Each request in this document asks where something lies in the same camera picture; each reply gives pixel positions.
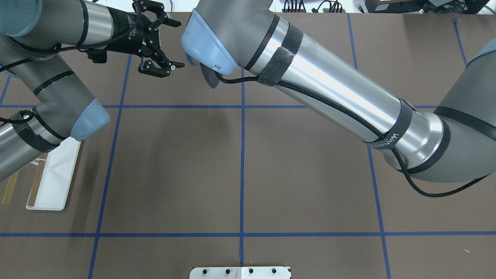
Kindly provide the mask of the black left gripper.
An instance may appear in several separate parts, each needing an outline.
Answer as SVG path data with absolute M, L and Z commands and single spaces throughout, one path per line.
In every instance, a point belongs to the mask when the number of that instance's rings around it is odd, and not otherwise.
M 181 26 L 181 22 L 168 16 L 161 2 L 133 0 L 133 9 L 136 14 L 108 8 L 113 20 L 113 39 L 122 35 L 134 23 L 138 22 L 124 37 L 108 44 L 108 51 L 133 55 L 140 55 L 144 52 L 146 56 L 150 55 L 151 49 L 147 46 L 150 41 L 155 46 L 160 46 L 160 34 L 157 30 L 160 25 L 174 28 Z M 152 12 L 156 15 L 156 18 L 151 21 L 143 15 L 145 12 Z M 172 71 L 185 66 L 183 62 L 170 61 L 161 50 L 154 52 L 150 57 L 140 55 L 140 58 L 139 73 L 158 78 L 168 77 Z

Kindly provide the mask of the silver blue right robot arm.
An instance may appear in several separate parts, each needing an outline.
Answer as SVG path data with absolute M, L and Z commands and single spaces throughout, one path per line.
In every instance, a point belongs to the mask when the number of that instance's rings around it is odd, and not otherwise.
M 471 59 L 430 112 L 417 111 L 271 12 L 270 0 L 201 0 L 181 37 L 211 87 L 276 87 L 335 122 L 428 197 L 495 173 L 495 40 Z

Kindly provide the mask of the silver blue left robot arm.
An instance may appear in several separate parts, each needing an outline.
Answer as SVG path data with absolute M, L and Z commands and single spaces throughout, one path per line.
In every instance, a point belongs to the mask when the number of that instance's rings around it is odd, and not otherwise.
M 18 77 L 39 99 L 1 122 L 1 180 L 66 138 L 81 142 L 108 124 L 99 100 L 60 53 L 77 50 L 96 64 L 108 52 L 141 58 L 139 72 L 167 77 L 181 62 L 161 50 L 159 27 L 179 27 L 161 2 L 133 0 L 133 13 L 88 0 L 2 0 L 1 71 Z

